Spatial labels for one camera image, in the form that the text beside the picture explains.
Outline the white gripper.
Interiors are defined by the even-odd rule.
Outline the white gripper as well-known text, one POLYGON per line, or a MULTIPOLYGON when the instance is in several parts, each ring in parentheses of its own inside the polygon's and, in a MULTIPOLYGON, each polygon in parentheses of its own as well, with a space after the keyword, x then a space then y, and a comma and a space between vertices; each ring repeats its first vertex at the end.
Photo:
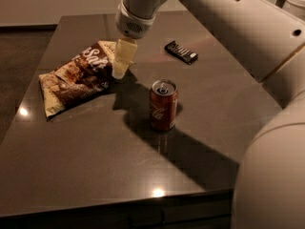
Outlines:
POLYGON ((126 38, 120 38, 115 45, 112 63, 112 76, 115 79, 122 79, 124 77, 137 51, 137 43, 134 39, 143 38, 152 28, 154 20, 155 17, 145 19, 133 15, 126 9, 123 3, 118 5, 115 23, 117 29, 126 38))

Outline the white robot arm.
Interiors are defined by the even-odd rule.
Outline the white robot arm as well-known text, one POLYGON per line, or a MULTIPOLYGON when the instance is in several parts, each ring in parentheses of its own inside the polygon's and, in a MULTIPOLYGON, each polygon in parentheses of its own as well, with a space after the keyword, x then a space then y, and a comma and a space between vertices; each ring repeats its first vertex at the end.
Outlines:
MULTIPOLYGON (((139 39, 167 0, 121 0, 120 32, 139 39)), ((232 229, 305 229, 305 23, 266 0, 179 0, 282 107, 238 169, 232 229)))

